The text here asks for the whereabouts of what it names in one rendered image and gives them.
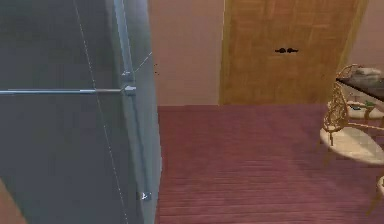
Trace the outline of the white folded cloth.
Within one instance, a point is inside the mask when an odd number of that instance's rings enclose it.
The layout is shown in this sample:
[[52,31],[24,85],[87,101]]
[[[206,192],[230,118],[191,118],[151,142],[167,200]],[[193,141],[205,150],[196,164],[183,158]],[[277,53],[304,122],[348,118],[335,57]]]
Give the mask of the white folded cloth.
[[358,68],[352,74],[352,78],[357,79],[357,80],[379,81],[383,78],[383,75],[379,69],[362,67],[362,68]]

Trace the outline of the golden chair with white seat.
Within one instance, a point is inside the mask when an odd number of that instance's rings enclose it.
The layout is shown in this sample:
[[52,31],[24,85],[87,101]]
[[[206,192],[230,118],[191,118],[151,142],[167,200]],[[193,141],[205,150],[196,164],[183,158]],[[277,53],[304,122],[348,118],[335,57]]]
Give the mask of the golden chair with white seat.
[[[342,68],[337,74],[337,78],[352,78],[352,74],[364,66],[359,64],[350,64]],[[367,107],[365,101],[369,101],[368,97],[354,96],[347,92],[342,86],[342,93],[347,102],[349,117],[351,119],[363,120],[367,123],[369,120],[380,120],[384,122],[384,103],[379,101],[370,101],[376,104],[375,107]]]
[[376,193],[366,212],[367,215],[369,215],[374,210],[375,206],[382,198],[384,198],[384,176],[381,176],[376,183]]
[[334,152],[366,164],[384,165],[384,150],[361,130],[363,124],[350,122],[348,109],[342,86],[335,82],[319,131],[320,143],[328,154]]

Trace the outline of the black table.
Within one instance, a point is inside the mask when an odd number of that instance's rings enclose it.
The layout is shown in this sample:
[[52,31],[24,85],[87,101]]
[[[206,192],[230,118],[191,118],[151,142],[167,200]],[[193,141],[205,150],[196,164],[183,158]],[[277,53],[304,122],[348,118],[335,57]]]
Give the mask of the black table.
[[337,78],[336,81],[354,96],[368,97],[369,101],[384,103],[384,78],[379,79],[353,79]]

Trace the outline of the brown wooden room door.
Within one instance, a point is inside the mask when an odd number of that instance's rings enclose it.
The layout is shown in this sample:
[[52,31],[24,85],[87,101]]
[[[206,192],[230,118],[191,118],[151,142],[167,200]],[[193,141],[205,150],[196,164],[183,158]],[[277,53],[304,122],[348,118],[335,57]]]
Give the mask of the brown wooden room door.
[[219,103],[325,102],[368,2],[225,0]]

